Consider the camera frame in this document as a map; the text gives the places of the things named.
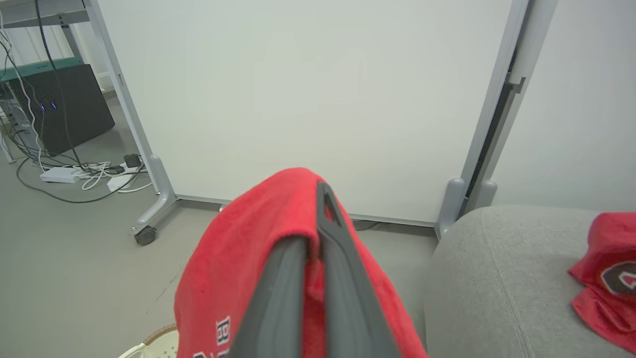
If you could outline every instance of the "red cloth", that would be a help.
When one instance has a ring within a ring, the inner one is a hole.
[[[325,356],[324,277],[316,229],[316,185],[322,181],[307,169],[283,170],[234,200],[212,221],[177,288],[178,357],[223,357],[272,245],[290,235],[306,236],[312,243],[305,266],[303,357]],[[427,357],[395,288],[346,218],[402,356]]]
[[[636,354],[636,213],[603,213],[588,252],[570,268],[586,288],[572,301],[596,333]]]

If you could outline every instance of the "computer tower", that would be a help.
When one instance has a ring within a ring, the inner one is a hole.
[[[58,68],[57,73],[60,85],[50,68],[39,73],[22,75],[26,92],[31,99],[31,110],[36,117],[35,130],[49,154],[59,154],[69,150],[71,148],[69,136],[73,146],[77,146],[114,126],[106,100],[90,65],[79,64]],[[16,116],[14,121],[24,115],[30,120],[28,101],[22,92],[18,78],[5,81],[3,84],[10,89],[13,102],[17,102],[21,107],[19,111],[11,110]],[[64,91],[65,101],[62,100],[60,86]],[[64,112],[66,112],[69,136],[65,129]]]

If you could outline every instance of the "gray ottoman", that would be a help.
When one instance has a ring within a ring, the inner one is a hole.
[[[440,241],[424,290],[435,357],[633,357],[597,335],[570,302],[567,272],[587,250],[594,211],[491,206]]]

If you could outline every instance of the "floor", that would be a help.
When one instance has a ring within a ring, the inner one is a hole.
[[[115,128],[80,146],[82,161],[123,161],[136,152],[116,97],[107,95]],[[156,199],[152,187],[96,203],[69,204],[21,185],[18,163],[0,158],[0,357],[118,357],[173,323],[174,292],[188,257],[218,213],[215,204],[179,202],[139,247],[127,230]],[[106,181],[28,183],[68,199],[108,193]],[[147,178],[137,181],[141,186]],[[360,237],[395,285],[419,329],[421,277],[437,244],[432,229],[379,224]]]

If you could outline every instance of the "caster wheel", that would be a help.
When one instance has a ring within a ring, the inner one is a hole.
[[[135,235],[135,240],[140,246],[146,246],[153,242],[157,237],[157,229],[152,226],[146,226]]]

